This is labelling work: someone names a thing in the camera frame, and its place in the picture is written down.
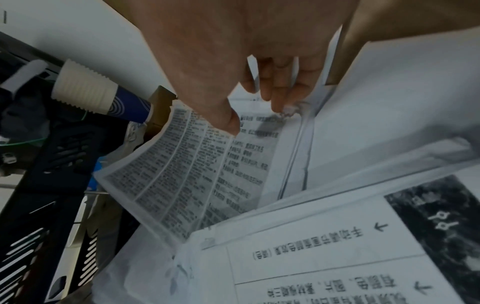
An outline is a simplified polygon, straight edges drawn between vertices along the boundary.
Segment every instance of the green cable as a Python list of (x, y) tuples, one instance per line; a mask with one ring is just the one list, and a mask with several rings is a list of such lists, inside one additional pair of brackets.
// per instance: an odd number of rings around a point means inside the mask
[[(88, 113), (88, 112), (85, 111), (85, 114), (83, 115), (83, 117), (81, 118), (81, 120), (84, 120), (85, 117), (87, 117), (87, 113)], [(45, 139), (47, 139), (47, 138), (45, 137), (45, 138), (40, 138), (40, 139), (33, 139), (33, 140), (24, 141), (24, 142), (22, 142), (22, 143), (4, 144), (4, 145), (0, 145), (0, 147), (11, 147), (11, 146), (26, 145), (26, 144), (31, 144), (31, 143), (36, 143), (36, 142), (44, 141)]]

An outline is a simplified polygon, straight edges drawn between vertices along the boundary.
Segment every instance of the paper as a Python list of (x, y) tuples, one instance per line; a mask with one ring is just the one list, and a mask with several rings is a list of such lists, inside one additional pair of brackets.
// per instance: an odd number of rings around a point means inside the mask
[(480, 125), (479, 52), (480, 28), (366, 44), (315, 119), (308, 188)]
[(471, 167), (206, 249), (202, 302), (477, 303), (479, 175)]
[(232, 102), (240, 133), (213, 128), (181, 102), (152, 141), (95, 174), (100, 184), (142, 224), (169, 243), (275, 202), (286, 184), (299, 114), (283, 117), (268, 103)]

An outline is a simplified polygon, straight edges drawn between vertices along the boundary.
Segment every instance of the human hand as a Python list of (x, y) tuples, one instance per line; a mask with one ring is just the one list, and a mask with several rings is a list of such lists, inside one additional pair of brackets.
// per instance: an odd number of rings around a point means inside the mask
[[(135, 23), (178, 97), (214, 127), (240, 131), (227, 96), (238, 82), (281, 112), (308, 96), (335, 31), (358, 0), (129, 0)], [(291, 87), (293, 58), (299, 71)]]

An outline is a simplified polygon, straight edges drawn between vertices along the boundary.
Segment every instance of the dark printed image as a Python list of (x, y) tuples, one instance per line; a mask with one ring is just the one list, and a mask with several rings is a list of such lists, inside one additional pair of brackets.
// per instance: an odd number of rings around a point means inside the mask
[(385, 196), (467, 304), (480, 302), (480, 203), (455, 176)]

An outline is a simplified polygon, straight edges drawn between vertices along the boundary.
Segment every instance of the printed arrow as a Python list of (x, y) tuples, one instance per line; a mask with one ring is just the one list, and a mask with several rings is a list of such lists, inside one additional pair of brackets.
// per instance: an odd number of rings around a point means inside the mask
[(387, 227), (387, 226), (388, 226), (388, 224), (380, 225), (378, 222), (376, 222), (374, 228), (375, 228), (376, 230), (380, 231), (380, 232), (383, 232), (383, 231), (384, 231), (383, 228), (385, 228), (385, 227)]
[(432, 289), (433, 287), (432, 286), (420, 286), (420, 282), (416, 281), (414, 288), (415, 288), (416, 291), (420, 292), (421, 294), (427, 295), (425, 290), (426, 289)]

